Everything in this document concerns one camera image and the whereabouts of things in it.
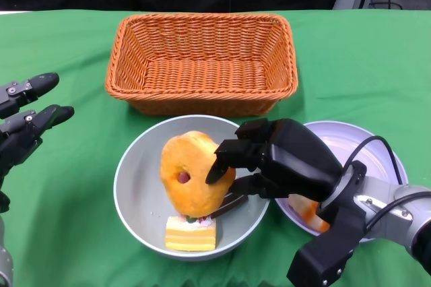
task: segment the pastry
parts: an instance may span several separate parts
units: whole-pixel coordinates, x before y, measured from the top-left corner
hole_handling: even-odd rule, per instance
[[[190,131],[170,139],[162,150],[160,178],[177,212],[202,218],[215,212],[235,179],[229,168],[215,184],[205,183],[216,161],[218,144],[206,134]]]
[[[210,217],[193,223],[184,216],[170,216],[166,223],[166,248],[210,251],[216,248],[216,221]]]
[[[319,232],[329,229],[329,224],[316,215],[319,203],[301,195],[291,194],[288,203],[301,216],[302,220]]]

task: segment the green tablecloth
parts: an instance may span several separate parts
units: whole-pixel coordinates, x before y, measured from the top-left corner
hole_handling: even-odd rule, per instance
[[[269,117],[344,121],[383,135],[410,182],[431,186],[431,12],[278,13],[292,25],[300,87]],[[112,197],[115,169],[127,146],[163,119],[144,117],[104,91],[116,28],[127,15],[0,16],[0,84],[57,72],[60,84],[32,108],[56,103],[76,110],[5,180],[12,200],[3,216],[5,243],[15,285],[291,286],[289,264],[311,237],[273,202],[239,248],[203,263],[158,255],[121,224]],[[403,247],[375,241],[358,247],[337,286],[430,283]]]

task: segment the wicker basket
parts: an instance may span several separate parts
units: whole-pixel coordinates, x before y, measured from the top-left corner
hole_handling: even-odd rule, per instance
[[[147,115],[262,115],[298,87],[292,31],[273,14],[132,15],[105,86]]]

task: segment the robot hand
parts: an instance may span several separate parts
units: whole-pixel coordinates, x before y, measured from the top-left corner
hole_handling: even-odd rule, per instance
[[[319,202],[317,215],[331,227],[300,248],[287,277],[296,287],[329,286],[338,280],[360,240],[386,238],[404,245],[431,274],[431,191],[402,185],[389,144],[369,137],[343,167],[331,150],[304,125],[291,119],[243,123],[238,139],[224,140],[206,179],[213,184],[228,167],[260,172],[236,179],[230,192],[262,198],[295,193]],[[368,142],[381,140],[399,185],[366,176],[353,161]]]
[[[70,119],[70,106],[51,105],[36,113],[34,110],[18,113],[20,107],[30,104],[59,83],[56,73],[46,73],[24,82],[11,82],[0,87],[0,189],[5,176],[13,166],[22,164],[42,144],[41,135],[51,127]],[[9,210],[10,199],[0,191],[0,213]],[[0,286],[12,287],[12,260],[3,247],[4,223],[0,217]]]

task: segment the white bowl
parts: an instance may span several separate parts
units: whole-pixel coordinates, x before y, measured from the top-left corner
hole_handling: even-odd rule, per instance
[[[174,251],[165,247],[166,221],[176,216],[160,181],[160,155],[165,143],[175,135],[188,131],[208,134],[216,143],[236,139],[238,125],[207,115],[187,115],[168,119],[142,133],[126,150],[114,180],[114,201],[127,230],[147,247],[182,260],[206,260],[237,247],[259,224],[269,200],[250,196],[248,201],[217,218],[215,250],[203,252]],[[237,170],[237,176],[249,172]]]

